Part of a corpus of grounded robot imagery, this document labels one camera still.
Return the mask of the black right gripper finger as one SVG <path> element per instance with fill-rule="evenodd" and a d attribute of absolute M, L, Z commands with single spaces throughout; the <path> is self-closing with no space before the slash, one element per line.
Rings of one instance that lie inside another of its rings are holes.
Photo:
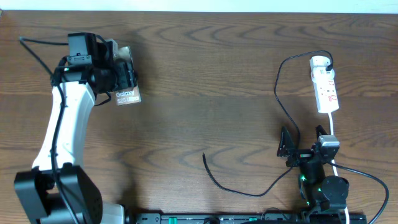
<path fill-rule="evenodd" d="M 277 157 L 288 157 L 295 151 L 293 139 L 285 126 L 281 129 L 280 142 Z"/>
<path fill-rule="evenodd" d="M 315 131 L 316 131 L 316 134 L 317 134 L 317 139 L 318 139 L 320 136 L 328 135 L 328 133 L 325 131 L 325 129 L 323 128 L 322 125 L 318 125 L 318 126 L 315 128 Z"/>

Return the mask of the Samsung Galaxy smartphone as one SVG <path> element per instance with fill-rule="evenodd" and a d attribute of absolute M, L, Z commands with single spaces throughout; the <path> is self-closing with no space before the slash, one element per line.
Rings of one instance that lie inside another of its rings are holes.
<path fill-rule="evenodd" d="M 119 56 L 115 60 L 116 71 L 118 73 L 117 88 L 114 90 L 116 97 L 116 104 L 118 106 L 130 105 L 140 103 L 142 101 L 139 86 L 134 88 L 126 86 L 126 79 L 124 77 L 123 65 L 125 62 L 130 62 L 134 65 L 131 48 L 129 46 L 118 49 Z"/>

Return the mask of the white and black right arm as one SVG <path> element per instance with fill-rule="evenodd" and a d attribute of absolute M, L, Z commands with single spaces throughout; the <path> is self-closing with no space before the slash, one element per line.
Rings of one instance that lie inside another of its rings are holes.
<path fill-rule="evenodd" d="M 316 127 L 317 141 L 309 149 L 297 149 L 286 127 L 281 129 L 278 157 L 287 159 L 287 167 L 298 167 L 300 189 L 310 208 L 316 212 L 337 212 L 346 208 L 349 183 L 345 178 L 325 175 L 323 166 L 330 163 L 340 148 L 334 135 Z"/>

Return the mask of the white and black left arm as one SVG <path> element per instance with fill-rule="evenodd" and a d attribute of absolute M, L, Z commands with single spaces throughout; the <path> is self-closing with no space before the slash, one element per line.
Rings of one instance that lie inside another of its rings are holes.
<path fill-rule="evenodd" d="M 83 168 L 96 97 L 141 96 L 130 47 L 89 32 L 68 35 L 68 55 L 49 70 L 52 110 L 43 145 L 30 170 L 18 172 L 14 190 L 31 223 L 135 223 L 130 209 L 104 202 Z"/>

